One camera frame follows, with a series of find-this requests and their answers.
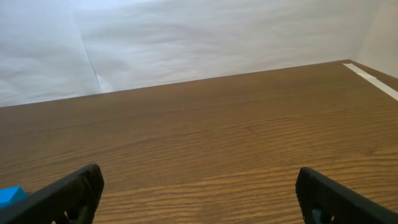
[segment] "black plastic part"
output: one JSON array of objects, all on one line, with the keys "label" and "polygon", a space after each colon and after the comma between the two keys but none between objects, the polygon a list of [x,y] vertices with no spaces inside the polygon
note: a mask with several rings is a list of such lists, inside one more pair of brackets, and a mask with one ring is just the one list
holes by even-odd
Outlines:
[{"label": "black plastic part", "polygon": [[90,224],[103,189],[100,167],[90,164],[1,209],[0,224]]},{"label": "black plastic part", "polygon": [[395,212],[308,167],[300,170],[296,194],[306,224],[398,223]]}]

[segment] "blue block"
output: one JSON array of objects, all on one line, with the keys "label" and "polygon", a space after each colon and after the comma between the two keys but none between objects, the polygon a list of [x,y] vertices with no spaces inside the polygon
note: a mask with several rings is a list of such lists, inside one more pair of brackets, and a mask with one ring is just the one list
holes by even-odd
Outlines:
[{"label": "blue block", "polygon": [[16,203],[26,197],[27,194],[20,186],[0,189],[0,208]]}]

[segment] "wooden table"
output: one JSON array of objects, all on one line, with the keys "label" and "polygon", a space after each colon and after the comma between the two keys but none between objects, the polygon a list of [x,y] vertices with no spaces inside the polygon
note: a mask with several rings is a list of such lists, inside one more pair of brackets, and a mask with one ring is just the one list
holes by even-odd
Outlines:
[{"label": "wooden table", "polygon": [[303,223],[310,166],[398,212],[398,102],[342,63],[0,108],[0,187],[95,162],[95,223]]}]

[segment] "white wall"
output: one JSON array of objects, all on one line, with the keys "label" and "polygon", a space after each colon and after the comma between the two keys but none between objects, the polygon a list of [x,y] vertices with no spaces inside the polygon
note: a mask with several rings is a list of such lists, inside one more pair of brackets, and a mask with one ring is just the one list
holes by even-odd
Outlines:
[{"label": "white wall", "polygon": [[393,73],[395,12],[374,0],[3,0],[0,106],[347,58]]},{"label": "white wall", "polygon": [[357,61],[398,78],[398,0],[380,3]]}]

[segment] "white tape strip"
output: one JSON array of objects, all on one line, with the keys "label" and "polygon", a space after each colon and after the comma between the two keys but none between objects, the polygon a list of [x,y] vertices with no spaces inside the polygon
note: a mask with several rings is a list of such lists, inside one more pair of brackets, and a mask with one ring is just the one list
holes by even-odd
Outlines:
[{"label": "white tape strip", "polygon": [[366,79],[368,82],[372,83],[374,86],[381,89],[384,93],[387,93],[394,99],[398,100],[398,91],[395,91],[395,89],[387,86],[383,82],[380,82],[376,77],[369,75],[364,70],[358,68],[357,66],[353,65],[352,63],[347,63],[344,65],[347,66],[352,71],[354,71],[355,73],[357,73],[358,75],[362,76],[364,79]]}]

